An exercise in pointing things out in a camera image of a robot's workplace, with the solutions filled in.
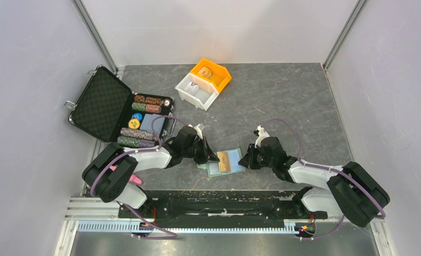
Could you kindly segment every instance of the pink marker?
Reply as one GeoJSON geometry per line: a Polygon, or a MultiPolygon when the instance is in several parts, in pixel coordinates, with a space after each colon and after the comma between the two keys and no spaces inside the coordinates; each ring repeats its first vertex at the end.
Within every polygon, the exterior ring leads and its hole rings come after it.
{"type": "MultiPolygon", "coordinates": [[[[112,171],[115,171],[116,170],[116,166],[112,165],[110,167],[110,169],[112,171]]],[[[129,182],[132,182],[132,183],[137,184],[137,185],[142,185],[143,184],[143,181],[141,181],[140,178],[137,177],[135,174],[132,174],[131,175],[131,177],[129,178],[129,182]]]]}

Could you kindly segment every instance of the gray table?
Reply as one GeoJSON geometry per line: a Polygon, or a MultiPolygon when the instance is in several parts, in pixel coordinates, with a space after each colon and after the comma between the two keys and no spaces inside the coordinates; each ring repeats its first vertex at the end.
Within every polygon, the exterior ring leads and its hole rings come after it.
{"type": "MultiPolygon", "coordinates": [[[[245,154],[254,143],[253,131],[263,121],[279,117],[299,133],[301,157],[307,161],[343,165],[350,158],[333,96],[318,63],[227,64],[232,81],[207,111],[181,101],[174,87],[193,65],[127,66],[123,82],[135,92],[175,98],[174,115],[203,131],[215,151],[240,148],[245,154]]],[[[282,123],[266,127],[280,139],[290,155],[297,153],[292,133],[282,123]]],[[[143,189],[301,189],[303,185],[281,181],[269,169],[208,178],[191,159],[171,169],[137,173],[143,189]]]]}

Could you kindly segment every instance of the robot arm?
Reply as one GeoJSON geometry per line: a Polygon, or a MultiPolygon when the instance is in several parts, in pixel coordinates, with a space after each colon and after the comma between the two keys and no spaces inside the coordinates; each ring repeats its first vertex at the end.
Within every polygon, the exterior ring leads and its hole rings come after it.
{"type": "Polygon", "coordinates": [[[184,126],[176,137],[165,141],[160,148],[133,149],[123,148],[115,142],[109,144],[84,170],[83,180],[92,186],[102,170],[122,154],[126,156],[115,163],[117,167],[114,171],[105,171],[94,191],[105,203],[116,200],[135,209],[143,205],[147,196],[140,187],[128,182],[132,173],[154,168],[167,169],[180,164],[183,158],[193,158],[197,164],[219,161],[199,125],[184,126]]]}
{"type": "Polygon", "coordinates": [[[248,146],[247,154],[239,164],[252,170],[269,167],[281,180],[311,185],[293,198],[303,211],[325,211],[329,216],[344,214],[360,227],[365,227],[379,213],[359,188],[329,169],[337,169],[349,175],[382,208],[390,202],[385,190],[358,163],[349,162],[345,166],[315,165],[306,161],[300,163],[296,157],[288,156],[278,138],[269,136],[264,128],[258,126],[254,133],[259,137],[248,146]]]}

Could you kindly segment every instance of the gray floor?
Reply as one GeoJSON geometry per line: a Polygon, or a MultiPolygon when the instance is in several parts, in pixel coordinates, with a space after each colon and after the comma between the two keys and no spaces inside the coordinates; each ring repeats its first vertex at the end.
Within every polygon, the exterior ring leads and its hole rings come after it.
{"type": "MultiPolygon", "coordinates": [[[[123,82],[135,92],[171,96],[174,115],[192,124],[203,123],[203,133],[214,151],[240,148],[245,154],[254,143],[253,130],[279,117],[299,133],[301,157],[307,161],[344,165],[350,160],[331,90],[318,63],[227,64],[232,81],[207,111],[181,101],[174,87],[193,65],[127,66],[123,82]]],[[[297,144],[282,123],[266,127],[293,156],[297,144]]],[[[166,170],[137,173],[144,189],[300,189],[281,181],[269,169],[208,178],[191,159],[166,170]]]]}
{"type": "MultiPolygon", "coordinates": [[[[334,228],[334,223],[318,223],[318,234],[334,228]]],[[[78,232],[71,255],[257,255],[257,256],[376,256],[370,227],[360,229],[351,223],[330,237],[300,242],[293,235],[274,234],[179,234],[175,240],[143,241],[128,233],[78,232]]]]}

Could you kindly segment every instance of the open black briefcase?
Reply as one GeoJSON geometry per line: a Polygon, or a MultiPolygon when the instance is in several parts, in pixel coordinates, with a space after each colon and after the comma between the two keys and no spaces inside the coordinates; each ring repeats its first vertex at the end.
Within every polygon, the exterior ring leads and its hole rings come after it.
{"type": "MultiPolygon", "coordinates": [[[[64,104],[71,109],[68,121],[103,142],[116,142],[121,128],[128,127],[134,113],[142,115],[172,115],[174,100],[171,97],[133,92],[118,77],[104,66],[98,66],[93,72],[85,89],[76,103],[67,101],[64,104]],[[132,110],[134,97],[149,97],[161,100],[157,113],[132,110]]],[[[160,137],[169,135],[174,127],[174,120],[164,118],[156,123],[163,123],[160,137]]]]}

